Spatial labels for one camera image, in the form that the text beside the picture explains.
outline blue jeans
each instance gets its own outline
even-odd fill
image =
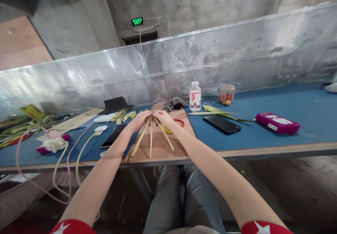
[[[185,185],[180,205],[180,177]],[[158,176],[144,234],[163,234],[173,229],[203,225],[226,233],[205,176],[195,165],[164,166]]]

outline wooden table edge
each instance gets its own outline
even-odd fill
[[[324,142],[324,143],[311,143],[299,144],[288,146],[276,147],[263,147],[263,148],[249,148],[228,151],[217,151],[217,153],[228,160],[233,159],[271,159],[277,157],[308,157],[308,156],[324,156],[337,154],[337,142]],[[142,166],[160,166],[160,165],[179,165],[190,163],[191,160],[188,156],[160,158],[160,159],[144,159],[141,161],[132,161],[129,159],[127,162],[122,160],[120,168],[123,167],[142,167]],[[91,169],[97,161],[82,161],[79,164],[80,169]],[[71,162],[70,167],[75,168],[76,162]],[[36,172],[52,172],[55,168],[55,163],[38,164],[38,165],[22,165],[21,170],[25,173]],[[60,163],[58,171],[66,171],[66,163]],[[13,174],[18,173],[16,166],[0,167],[0,174]]]

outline finger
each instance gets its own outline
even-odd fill
[[[161,115],[164,115],[166,113],[166,111],[156,110],[154,113],[159,113]]]
[[[144,112],[139,113],[138,115],[140,115],[141,118],[146,119],[146,118],[148,118],[151,114],[152,114],[151,111],[144,111]]]
[[[153,113],[152,113],[152,116],[158,118],[159,120],[160,120],[160,118],[162,117],[162,115],[161,115],[160,113],[158,113],[158,112],[153,112]]]
[[[138,115],[141,115],[141,116],[150,116],[151,115],[151,111],[143,111],[143,112],[140,112]]]

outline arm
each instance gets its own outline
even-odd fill
[[[131,135],[151,115],[150,111],[138,114],[121,132],[116,141],[107,152],[114,154],[125,152]],[[116,175],[122,157],[113,159],[100,159],[91,170],[88,177],[79,187],[74,197],[63,213],[60,222],[67,219],[77,219],[93,226],[96,215]]]
[[[186,132],[165,111],[155,111],[153,116],[175,134],[192,161],[218,189],[240,228],[257,220],[286,228],[252,185],[219,154]]]

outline left hand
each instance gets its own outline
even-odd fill
[[[144,121],[151,115],[151,111],[140,112],[126,127],[131,133],[138,131],[144,124]]]

